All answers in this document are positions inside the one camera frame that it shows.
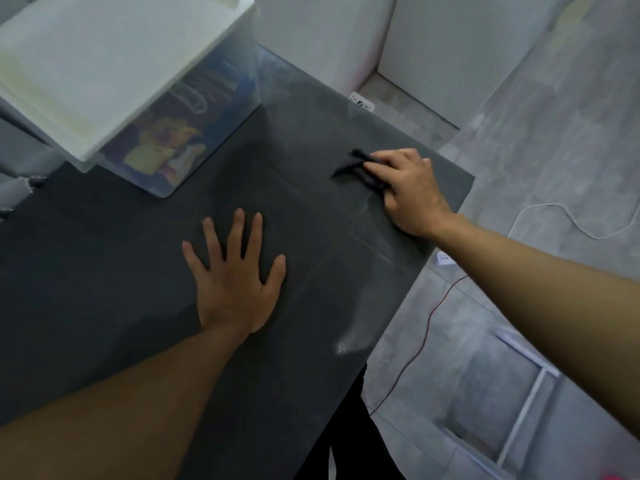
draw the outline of black pants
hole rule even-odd
[[[294,480],[326,480],[329,447],[333,451],[337,480],[404,480],[362,400],[366,370],[365,366]]]

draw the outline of dark gray countertop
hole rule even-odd
[[[194,333],[180,242],[203,250],[202,219],[226,235],[243,207],[265,216],[263,271],[284,253],[287,280],[272,320],[215,387],[182,477],[295,474],[433,250],[332,171],[356,147],[417,147],[456,210],[473,178],[259,56],[263,106],[169,199],[66,164],[0,225],[0,424]]]

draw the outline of hand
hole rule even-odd
[[[386,163],[367,162],[365,168],[391,185],[385,192],[385,207],[393,222],[406,233],[431,239],[454,214],[433,175],[431,160],[416,150],[376,152]]]
[[[250,333],[260,330],[276,306],[286,274],[284,256],[273,263],[265,285],[260,282],[258,259],[262,248],[262,215],[253,218],[251,237],[244,259],[241,257],[244,211],[236,210],[227,241],[227,260],[222,258],[220,242],[210,217],[202,223],[209,250],[208,271],[193,252],[190,242],[182,252],[198,288],[198,315],[204,329],[213,326],[237,327]]]

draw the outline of white plastic storage bin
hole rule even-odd
[[[38,0],[0,27],[10,117],[167,197],[259,106],[253,0]]]

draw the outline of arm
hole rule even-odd
[[[188,242],[183,251],[198,288],[202,331],[110,379],[0,429],[0,478],[172,479],[211,389],[236,348],[272,313],[285,275],[276,259],[258,276],[262,217],[240,258],[244,213],[236,212],[227,261],[211,219],[204,221],[212,270]]]
[[[449,254],[551,362],[640,438],[640,284],[551,256],[453,214],[415,150],[367,164],[396,224]]]

